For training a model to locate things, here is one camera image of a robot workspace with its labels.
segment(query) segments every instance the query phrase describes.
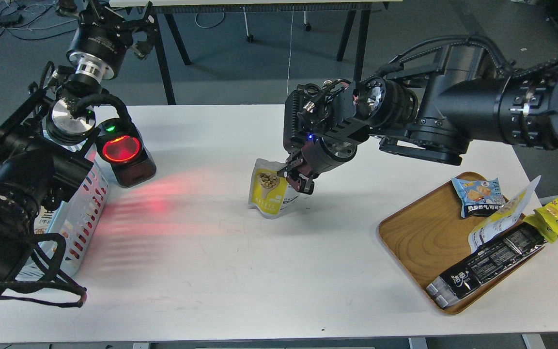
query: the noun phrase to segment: black snack package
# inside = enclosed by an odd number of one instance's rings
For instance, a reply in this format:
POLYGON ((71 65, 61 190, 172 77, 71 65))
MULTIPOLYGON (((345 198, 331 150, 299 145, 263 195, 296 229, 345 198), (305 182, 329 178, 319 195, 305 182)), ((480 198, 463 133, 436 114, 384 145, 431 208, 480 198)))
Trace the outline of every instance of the black snack package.
POLYGON ((536 228, 521 223, 442 272, 426 287, 426 291, 439 307, 454 305, 535 254, 545 243, 545 238, 536 228))

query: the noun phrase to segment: black desk leg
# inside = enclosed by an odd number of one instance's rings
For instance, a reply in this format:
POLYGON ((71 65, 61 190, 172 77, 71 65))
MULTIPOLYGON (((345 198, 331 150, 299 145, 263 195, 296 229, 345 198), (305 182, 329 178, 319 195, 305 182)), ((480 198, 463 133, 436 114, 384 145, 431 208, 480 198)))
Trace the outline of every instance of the black desk leg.
POLYGON ((365 59, 365 43, 367 29, 370 26, 370 10, 361 10, 361 23, 358 28, 358 42, 356 43, 356 60, 354 80, 360 81, 363 74, 363 60, 365 59))
POLYGON ((166 13, 165 20, 167 21, 167 25, 169 26, 169 30, 173 36, 173 41, 175 41, 175 45, 178 47, 178 51, 180 51, 180 57, 182 57, 184 65, 190 65, 191 60, 188 59, 188 53, 186 52, 186 47, 184 47, 184 41, 182 41, 180 31, 178 30, 178 26, 175 24, 173 15, 171 13, 166 13))
POLYGON ((175 106, 171 75, 169 75, 169 67, 167 65, 167 57, 165 57, 165 47, 162 43, 161 28, 159 27, 158 20, 156 21, 156 28, 159 29, 159 35, 155 43, 156 57, 159 61, 159 69, 161 69, 161 79, 163 81, 163 88, 165 89, 165 97, 167 98, 168 105, 175 106))
POLYGON ((350 37, 350 30, 355 21, 356 10, 349 10, 346 17, 346 24, 343 25, 343 34, 341 34, 341 42, 339 42, 339 50, 337 51, 337 61, 343 61, 343 54, 346 52, 346 45, 348 44, 348 37, 350 37))

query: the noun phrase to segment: table leg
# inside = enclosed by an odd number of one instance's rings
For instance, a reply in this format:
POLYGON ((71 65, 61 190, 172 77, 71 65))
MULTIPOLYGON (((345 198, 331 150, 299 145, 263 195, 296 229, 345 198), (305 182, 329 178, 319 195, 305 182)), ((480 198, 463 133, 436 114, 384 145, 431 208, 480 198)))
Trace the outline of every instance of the table leg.
POLYGON ((339 50, 337 51, 336 60, 343 61, 343 54, 346 52, 346 45, 348 44, 348 37, 350 37, 350 30, 355 21, 356 10, 349 10, 346 17, 346 23, 343 25, 343 34, 341 34, 341 42, 339 42, 339 50))
POLYGON ((522 335, 522 339, 525 341, 525 346, 527 349, 545 349, 544 342, 542 341, 542 336, 536 333, 522 335))
POLYGON ((358 28, 358 42, 356 43, 355 75, 354 80, 361 80, 363 74, 363 60, 365 59, 365 43, 367 42, 367 30, 370 26, 370 10, 361 10, 361 22, 358 28))
POLYGON ((169 30, 171 31, 171 35, 173 36, 173 41, 175 41, 175 46, 177 46, 178 51, 180 51, 180 57, 182 57, 184 65, 191 65, 191 60, 188 58, 186 47, 184 47, 184 41, 182 41, 178 26, 175 24, 175 19, 173 19, 173 14, 166 13, 165 20, 167 21, 167 25, 169 26, 169 30))
POLYGON ((163 46, 161 28, 159 27, 158 20, 156 22, 156 28, 159 30, 159 35, 155 44, 156 57, 159 61, 159 69, 161 69, 161 79, 163 81, 163 88, 165 89, 165 97, 167 98, 168 105, 175 106, 171 75, 169 75, 169 67, 167 64, 167 57, 165 57, 165 47, 163 46))
POLYGON ((428 343, 425 342, 424 337, 410 337, 408 338, 410 349, 428 349, 428 343))

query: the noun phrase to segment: red light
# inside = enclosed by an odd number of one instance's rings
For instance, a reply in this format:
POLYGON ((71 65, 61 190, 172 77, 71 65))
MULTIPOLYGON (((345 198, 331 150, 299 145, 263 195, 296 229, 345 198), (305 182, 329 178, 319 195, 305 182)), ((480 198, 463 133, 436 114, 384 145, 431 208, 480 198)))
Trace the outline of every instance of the red light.
POLYGON ((102 147, 102 155, 110 162, 126 162, 137 156, 141 143, 135 137, 124 135, 108 141, 102 147))

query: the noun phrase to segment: silver cylinder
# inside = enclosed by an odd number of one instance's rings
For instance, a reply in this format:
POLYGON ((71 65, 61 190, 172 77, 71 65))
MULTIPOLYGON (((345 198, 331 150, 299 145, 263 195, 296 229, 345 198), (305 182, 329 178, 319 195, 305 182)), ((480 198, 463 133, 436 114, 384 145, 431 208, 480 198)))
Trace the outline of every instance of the silver cylinder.
POLYGON ((70 62, 77 65, 77 74, 84 74, 95 79, 99 84, 102 79, 113 79, 113 69, 100 58, 84 53, 75 51, 68 57, 70 62))

